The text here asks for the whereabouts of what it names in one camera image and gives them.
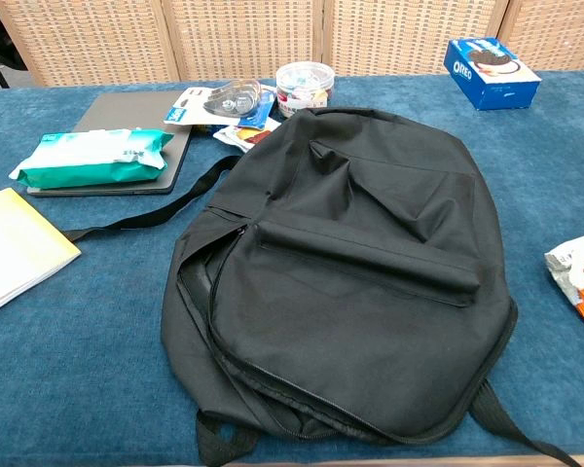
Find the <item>table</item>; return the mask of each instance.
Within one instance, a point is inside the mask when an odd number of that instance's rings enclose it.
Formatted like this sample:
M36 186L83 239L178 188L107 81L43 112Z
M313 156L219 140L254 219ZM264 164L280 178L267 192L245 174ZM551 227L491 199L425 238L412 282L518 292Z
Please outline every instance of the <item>table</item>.
M507 280L521 309L491 381L527 434L584 453L584 321L543 261L552 247L584 234L584 72L541 77L527 110L476 111L448 76L340 78L333 104L394 112L449 131L469 148L497 206ZM101 92L186 86L0 90L0 189L23 193L8 173L42 133L72 128ZM194 137L169 196L26 198L61 229L104 225L179 197L236 151ZM197 408L170 372L160 319L173 242L206 198L165 225L82 241L81 258L0 309L0 465L199 463ZM468 416L453 435L425 447L264 437L242 460L511 453L529 451Z

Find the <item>wicker panel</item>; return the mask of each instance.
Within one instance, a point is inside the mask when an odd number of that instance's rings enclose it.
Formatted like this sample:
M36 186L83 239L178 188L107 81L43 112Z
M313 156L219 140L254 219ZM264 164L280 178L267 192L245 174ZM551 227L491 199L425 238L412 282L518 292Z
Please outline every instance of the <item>wicker panel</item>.
M160 0L0 0L0 17L41 85L179 79Z
M266 78L320 60L322 0L164 0L180 76Z
M338 75L445 73L448 41L495 36L507 0L327 0L325 61Z
M499 37L531 68L583 70L584 0L513 2Z

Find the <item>plastic container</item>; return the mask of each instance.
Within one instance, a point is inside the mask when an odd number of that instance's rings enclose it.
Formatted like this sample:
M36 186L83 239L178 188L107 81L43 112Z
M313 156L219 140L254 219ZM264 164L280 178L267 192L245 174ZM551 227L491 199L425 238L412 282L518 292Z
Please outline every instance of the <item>plastic container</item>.
M276 71L276 98L283 117L297 110L326 107L333 94L335 72L329 65L297 61Z

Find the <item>backpack strap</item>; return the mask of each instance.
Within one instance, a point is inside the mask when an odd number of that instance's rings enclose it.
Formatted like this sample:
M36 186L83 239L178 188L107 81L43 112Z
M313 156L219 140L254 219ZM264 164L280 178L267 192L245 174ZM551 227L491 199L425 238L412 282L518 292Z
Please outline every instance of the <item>backpack strap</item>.
M89 227L87 229L77 229L73 231L62 231L71 241L77 241L84 236L95 231L118 231L121 229L143 229L146 227L155 227L165 223L173 217L180 209L186 206L193 199L200 197L212 188L221 173L225 170L231 170L239 161L240 156L227 156L214 164L210 169L201 176L190 191L169 204L158 208L154 211L138 214L132 217L126 217L112 224L103 227Z
M543 454L550 455L570 467L581 467L562 449L528 438L506 413L486 379L480 386L469 411L483 428L494 435L516 441Z
M231 440L224 440L219 431L221 422L197 412L197 448L201 461L207 467L219 467L255 449L260 433L245 426L236 426L236 433Z

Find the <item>green wet wipes package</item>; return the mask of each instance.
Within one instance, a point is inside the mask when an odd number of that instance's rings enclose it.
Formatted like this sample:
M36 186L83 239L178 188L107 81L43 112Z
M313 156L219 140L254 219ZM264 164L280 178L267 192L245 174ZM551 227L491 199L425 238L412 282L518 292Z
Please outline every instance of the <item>green wet wipes package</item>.
M159 129L44 134L9 177L46 189L154 180L166 168L160 151L172 137Z

